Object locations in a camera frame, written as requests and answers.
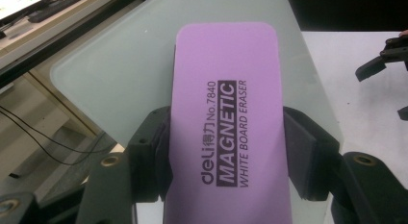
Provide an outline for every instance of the black clamp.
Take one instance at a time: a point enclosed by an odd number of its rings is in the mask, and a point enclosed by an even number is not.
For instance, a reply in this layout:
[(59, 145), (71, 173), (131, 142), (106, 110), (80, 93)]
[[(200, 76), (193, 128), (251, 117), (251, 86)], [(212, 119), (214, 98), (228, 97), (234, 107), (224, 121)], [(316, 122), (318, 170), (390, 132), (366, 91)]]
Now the black clamp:
[[(405, 62), (408, 70), (408, 35), (389, 38), (385, 43), (385, 48), (380, 52), (380, 56), (357, 69), (356, 76), (360, 82), (384, 70), (387, 62)], [(399, 110), (398, 115), (401, 120), (408, 120), (408, 107)]]
[(408, 223), (408, 191), (378, 158), (340, 143), (303, 112), (285, 108), (289, 176), (302, 199), (333, 194), (336, 224)]

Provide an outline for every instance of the purple eraser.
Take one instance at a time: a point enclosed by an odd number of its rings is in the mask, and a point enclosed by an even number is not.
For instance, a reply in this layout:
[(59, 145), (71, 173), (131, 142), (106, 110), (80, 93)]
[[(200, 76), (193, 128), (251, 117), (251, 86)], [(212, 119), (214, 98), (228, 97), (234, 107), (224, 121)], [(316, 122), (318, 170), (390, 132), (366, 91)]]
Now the purple eraser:
[(275, 31), (188, 25), (174, 65), (165, 223), (292, 223)]

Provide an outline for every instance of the screw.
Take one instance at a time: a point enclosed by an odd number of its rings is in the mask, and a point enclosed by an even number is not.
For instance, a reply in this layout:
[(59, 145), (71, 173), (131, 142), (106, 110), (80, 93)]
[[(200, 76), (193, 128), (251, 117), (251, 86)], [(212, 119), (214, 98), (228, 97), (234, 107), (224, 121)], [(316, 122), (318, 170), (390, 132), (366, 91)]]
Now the screw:
[(108, 157), (102, 160), (101, 164), (103, 166), (109, 167), (109, 166), (117, 164), (118, 162), (119, 162), (119, 158), (117, 156), (111, 156), (111, 157)]
[(18, 200), (16, 199), (9, 199), (9, 200), (0, 202), (0, 217), (8, 215), (17, 206), (18, 206)]
[(369, 156), (365, 156), (365, 155), (357, 155), (354, 156), (353, 158), (356, 162), (366, 165), (366, 166), (375, 166), (376, 165), (376, 161), (375, 159), (369, 157)]
[(2, 202), (2, 203), (0, 204), (0, 213), (1, 213), (1, 212), (8, 212), (9, 210), (12, 209), (12, 207), (13, 207), (13, 204), (12, 204), (12, 203), (8, 203), (8, 201)]

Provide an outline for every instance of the wire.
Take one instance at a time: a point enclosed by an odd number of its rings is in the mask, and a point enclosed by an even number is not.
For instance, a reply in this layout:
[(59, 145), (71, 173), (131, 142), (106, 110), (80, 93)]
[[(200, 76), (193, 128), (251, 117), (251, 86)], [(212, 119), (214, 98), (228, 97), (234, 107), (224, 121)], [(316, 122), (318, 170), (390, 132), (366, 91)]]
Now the wire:
[[(4, 110), (4, 111), (6, 111), (6, 112), (9, 112), (8, 110), (6, 110), (5, 108), (3, 108), (2, 106), (0, 106), (0, 109)], [(100, 141), (100, 139), (104, 136), (104, 135), (101, 135), (101, 136), (98, 138), (98, 140), (93, 144), (93, 146), (91, 147), (90, 151), (74, 151), (74, 152), (78, 152), (78, 153), (81, 153), (81, 154), (85, 154), (85, 153), (86, 153), (86, 155), (85, 155), (83, 158), (81, 158), (80, 160), (78, 160), (77, 162), (74, 162), (74, 163), (62, 162), (62, 161), (58, 160), (57, 158), (55, 158), (54, 156), (52, 156), (52, 155), (38, 142), (38, 140), (37, 140), (33, 135), (31, 135), (24, 127), (22, 127), (20, 124), (18, 124), (18, 122), (16, 122), (14, 119), (12, 119), (10, 116), (8, 116), (7, 114), (5, 114), (4, 112), (0, 111), (0, 113), (2, 113), (3, 115), (5, 115), (9, 120), (11, 120), (15, 125), (17, 125), (21, 130), (23, 130), (28, 136), (30, 136), (30, 138), (32, 138), (33, 141), (36, 142), (36, 144), (45, 152), (46, 155), (48, 155), (51, 159), (53, 159), (54, 161), (56, 161), (56, 162), (58, 162), (58, 163), (61, 163), (61, 164), (65, 164), (65, 165), (75, 165), (75, 164), (78, 164), (78, 163), (80, 163), (80, 162), (83, 162), (83, 161), (84, 161), (86, 158), (88, 158), (89, 155), (92, 154), (92, 153), (103, 152), (103, 151), (106, 151), (106, 150), (108, 150), (108, 149), (110, 149), (110, 148), (112, 147), (112, 146), (109, 146), (109, 147), (107, 147), (107, 148), (103, 148), (103, 149), (101, 149), (101, 150), (94, 151), (94, 149), (96, 148), (97, 143), (98, 143), (98, 142)], [(15, 115), (14, 113), (12, 113), (12, 112), (9, 112), (9, 113), (12, 114), (13, 116), (15, 116), (15, 117), (16, 117), (17, 119), (19, 119), (22, 123), (24, 123), (25, 125), (27, 125), (29, 128), (33, 129), (34, 131), (38, 132), (39, 134), (42, 134), (43, 136), (47, 137), (48, 139), (50, 139), (50, 140), (53, 141), (54, 143), (60, 145), (57, 141), (51, 139), (50, 137), (46, 136), (45, 134), (41, 133), (40, 131), (38, 131), (38, 130), (34, 129), (33, 127), (31, 127), (30, 125), (28, 125), (25, 121), (23, 121), (21, 118), (19, 118), (19, 117), (18, 117), (17, 115)]]
[(14, 19), (12, 22), (9, 22), (5, 25), (3, 25), (0, 28), (0, 31), (5, 32), (6, 30), (10, 29), (13, 25), (15, 25), (16, 23), (20, 22), (25, 16), (26, 16), (27, 12), (25, 12), (24, 14), (20, 15), (19, 17), (17, 17), (16, 19)]
[(40, 132), (39, 130), (36, 130), (35, 128), (33, 128), (32, 126), (30, 126), (29, 124), (27, 124), (27, 122), (25, 122), (25, 121), (24, 121), (23, 119), (21, 119), (19, 116), (17, 116), (16, 114), (10, 112), (9, 110), (5, 109), (4, 107), (0, 106), (0, 109), (2, 109), (2, 110), (5, 111), (5, 112), (8, 112), (9, 114), (11, 114), (11, 115), (14, 116), (15, 118), (17, 118), (17, 119), (18, 119), (19, 121), (21, 121), (24, 125), (26, 125), (26, 126), (27, 126), (28, 128), (30, 128), (30, 129), (32, 129), (33, 131), (37, 132), (39, 135), (42, 135), (43, 137), (45, 137), (45, 138), (49, 139), (50, 141), (54, 142), (55, 144), (58, 144), (58, 145), (62, 146), (63, 148), (66, 148), (66, 149), (68, 149), (68, 150), (70, 150), (70, 151), (77, 152), (77, 153), (81, 153), (81, 154), (87, 154), (87, 153), (100, 153), (100, 152), (104, 152), (105, 150), (108, 149), (108, 148), (106, 148), (106, 149), (101, 149), (101, 150), (97, 150), (97, 151), (79, 151), (79, 150), (70, 148), (70, 147), (68, 147), (68, 146), (66, 146), (66, 145), (64, 145), (64, 144), (61, 144), (61, 143), (57, 142), (56, 140), (52, 139), (51, 137), (48, 137), (47, 135), (45, 135), (44, 133)]

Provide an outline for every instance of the dark background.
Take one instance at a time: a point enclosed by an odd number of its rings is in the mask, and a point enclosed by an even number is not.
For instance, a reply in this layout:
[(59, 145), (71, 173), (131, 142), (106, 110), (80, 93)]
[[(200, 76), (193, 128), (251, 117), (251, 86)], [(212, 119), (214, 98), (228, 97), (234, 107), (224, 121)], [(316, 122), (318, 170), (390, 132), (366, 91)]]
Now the dark background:
[(289, 0), (302, 31), (408, 30), (408, 0)]

